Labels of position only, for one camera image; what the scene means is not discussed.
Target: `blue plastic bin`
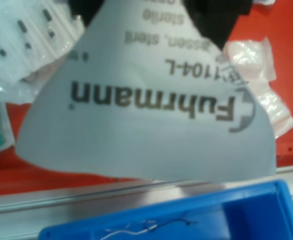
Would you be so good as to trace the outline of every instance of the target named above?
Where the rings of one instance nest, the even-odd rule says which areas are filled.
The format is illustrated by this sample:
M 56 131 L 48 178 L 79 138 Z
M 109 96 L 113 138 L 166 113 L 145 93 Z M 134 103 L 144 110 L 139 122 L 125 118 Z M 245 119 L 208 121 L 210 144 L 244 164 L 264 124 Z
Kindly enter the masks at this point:
M 52 226 L 39 239 L 293 240 L 293 201 L 272 181 Z

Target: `white paper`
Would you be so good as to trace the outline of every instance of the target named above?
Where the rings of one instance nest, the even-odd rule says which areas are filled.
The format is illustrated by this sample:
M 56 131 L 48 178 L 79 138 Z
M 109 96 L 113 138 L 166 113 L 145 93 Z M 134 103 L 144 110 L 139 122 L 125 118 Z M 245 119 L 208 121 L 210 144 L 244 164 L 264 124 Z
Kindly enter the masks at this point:
M 105 1 L 16 147 L 56 171 L 211 182 L 274 175 L 275 149 L 266 112 L 178 0 Z

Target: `thin wire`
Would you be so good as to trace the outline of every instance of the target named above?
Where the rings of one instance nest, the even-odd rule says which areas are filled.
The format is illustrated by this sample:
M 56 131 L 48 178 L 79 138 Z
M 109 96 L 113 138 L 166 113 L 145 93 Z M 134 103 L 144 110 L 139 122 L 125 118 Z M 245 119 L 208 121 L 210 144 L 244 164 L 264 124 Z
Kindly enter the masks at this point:
M 138 232 L 129 231 L 129 230 L 118 230 L 118 231 L 112 232 L 112 233 L 100 238 L 100 240 L 106 240 L 106 239 L 108 239 L 109 237 L 111 237 L 113 235 L 117 235 L 117 234 L 121 234 L 121 233 L 129 234 L 129 235 L 140 235 L 140 234 L 144 234 L 144 233 L 147 233 L 147 232 L 154 232 L 156 229 L 164 227 L 165 225 L 168 225 L 168 224 L 171 224 L 171 223 L 174 223 L 174 222 L 183 222 L 187 226 L 189 226 L 190 224 L 198 223 L 197 221 L 188 221 L 186 219 L 177 219 L 177 220 L 172 220 L 172 221 L 162 223 L 160 225 L 155 224 L 155 225 L 152 225 L 152 226 L 150 226 L 150 227 L 148 227 L 148 228 L 146 228 L 146 229 L 144 229 L 142 231 L 138 231 Z
M 100 238 L 100 240 L 106 240 L 106 239 L 108 239 L 109 237 L 111 237 L 111 236 L 113 236 L 113 235 L 121 234 L 121 233 L 129 234 L 129 235 L 140 235 L 140 234 L 144 234 L 144 233 L 146 233 L 146 232 L 149 232 L 149 231 L 151 231 L 152 229 L 157 228 L 157 227 L 158 227 L 158 225 L 155 224 L 155 225 L 149 227 L 148 229 L 144 229 L 144 230 L 142 230 L 142 231 L 138 231 L 138 232 L 129 231 L 129 230 L 119 230 L 119 231 L 112 232 L 112 233 L 110 233 L 110 234 L 108 234 L 108 235 L 106 235 L 106 236 Z

